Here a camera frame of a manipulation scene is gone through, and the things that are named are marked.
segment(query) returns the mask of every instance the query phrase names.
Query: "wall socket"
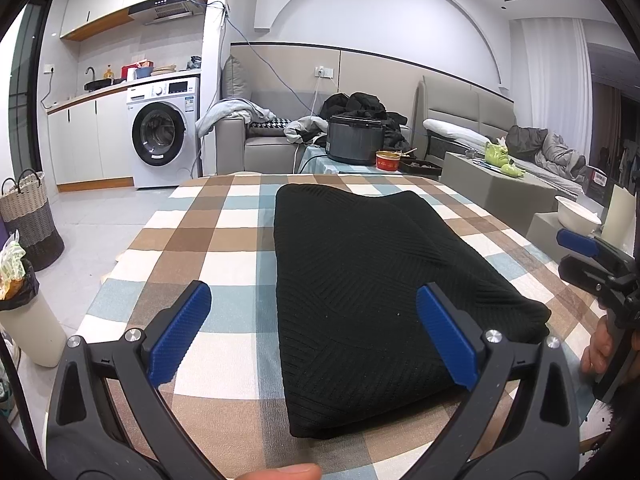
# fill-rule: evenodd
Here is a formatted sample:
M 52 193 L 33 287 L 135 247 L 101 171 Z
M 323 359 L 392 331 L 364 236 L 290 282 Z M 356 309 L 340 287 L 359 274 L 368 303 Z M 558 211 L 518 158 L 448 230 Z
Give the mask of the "wall socket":
M 334 78 L 334 69 L 327 68 L 324 66 L 316 66 L 316 72 L 314 74 L 316 77 L 326 77 L 329 79 Z

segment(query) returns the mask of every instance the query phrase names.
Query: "tiled backsplash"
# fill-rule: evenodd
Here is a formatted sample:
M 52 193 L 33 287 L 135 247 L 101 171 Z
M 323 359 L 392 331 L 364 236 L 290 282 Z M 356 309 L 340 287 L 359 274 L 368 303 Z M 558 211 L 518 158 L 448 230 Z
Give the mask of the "tiled backsplash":
M 201 14 L 155 25 L 126 23 L 84 40 L 78 61 L 78 95 L 91 81 L 91 72 L 84 73 L 89 66 L 95 68 L 96 79 L 102 78 L 108 64 L 117 78 L 121 67 L 145 58 L 155 66 L 174 64 L 176 70 L 187 68 L 190 57 L 202 53 L 203 30 Z

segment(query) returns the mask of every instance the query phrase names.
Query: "human hand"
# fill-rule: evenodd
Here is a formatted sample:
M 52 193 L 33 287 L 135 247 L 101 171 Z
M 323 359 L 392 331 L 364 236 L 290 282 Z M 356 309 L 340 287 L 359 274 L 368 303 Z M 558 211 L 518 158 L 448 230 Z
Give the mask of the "human hand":
M 634 350 L 640 351 L 640 331 L 636 330 L 631 339 Z M 587 374 L 591 371 L 603 374 L 607 370 L 607 358 L 613 352 L 613 338 L 607 329 L 607 316 L 602 316 L 598 321 L 596 331 L 591 336 L 589 346 L 584 349 L 580 361 L 580 369 Z M 623 383 L 632 381 L 640 376 L 640 354 L 636 356 L 631 368 L 629 368 Z
M 252 471 L 236 480 L 320 480 L 322 469 L 316 464 L 296 464 L 278 469 Z

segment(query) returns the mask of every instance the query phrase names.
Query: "folded black sweater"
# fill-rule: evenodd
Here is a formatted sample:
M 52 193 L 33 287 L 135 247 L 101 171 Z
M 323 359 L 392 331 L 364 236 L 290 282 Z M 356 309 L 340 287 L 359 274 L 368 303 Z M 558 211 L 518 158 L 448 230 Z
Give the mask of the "folded black sweater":
M 524 298 L 413 192 L 370 198 L 289 184 L 276 195 L 273 235 L 293 436 L 326 438 L 452 386 L 415 309 L 427 282 L 484 330 L 519 342 L 548 333 L 546 306 Z

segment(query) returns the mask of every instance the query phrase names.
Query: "checkered tablecloth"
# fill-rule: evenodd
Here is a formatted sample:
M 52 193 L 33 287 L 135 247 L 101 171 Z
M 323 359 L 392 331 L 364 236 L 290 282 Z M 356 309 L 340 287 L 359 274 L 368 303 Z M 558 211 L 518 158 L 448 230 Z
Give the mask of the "checkered tablecloth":
M 302 170 L 300 173 L 312 174 L 402 174 L 399 171 L 379 170 L 375 165 L 358 166 L 356 164 L 347 164 L 331 160 L 326 156 L 324 148 L 320 148 L 319 146 L 306 147 L 305 153 L 302 155 L 302 160 L 300 160 L 299 168 Z
M 275 195 L 287 183 L 324 184 L 361 195 L 411 190 L 525 296 L 551 310 L 575 374 L 580 414 L 593 402 L 577 379 L 578 355 L 593 332 L 593 298 L 558 277 L 558 266 L 522 236 L 446 186 L 416 176 L 215 176 L 178 187 L 140 231 L 104 283 L 78 333 L 113 340 L 144 327 L 194 279 L 208 283 L 212 308 L 171 383 L 160 392 L 197 446 L 227 478 L 259 468 L 318 462 L 330 479 L 395 480 L 434 440 L 459 399 L 408 410 L 382 426 L 331 440 L 289 434 L 276 319 Z M 136 447 L 149 453 L 117 383 L 114 400 Z M 502 396 L 491 446 L 516 384 Z

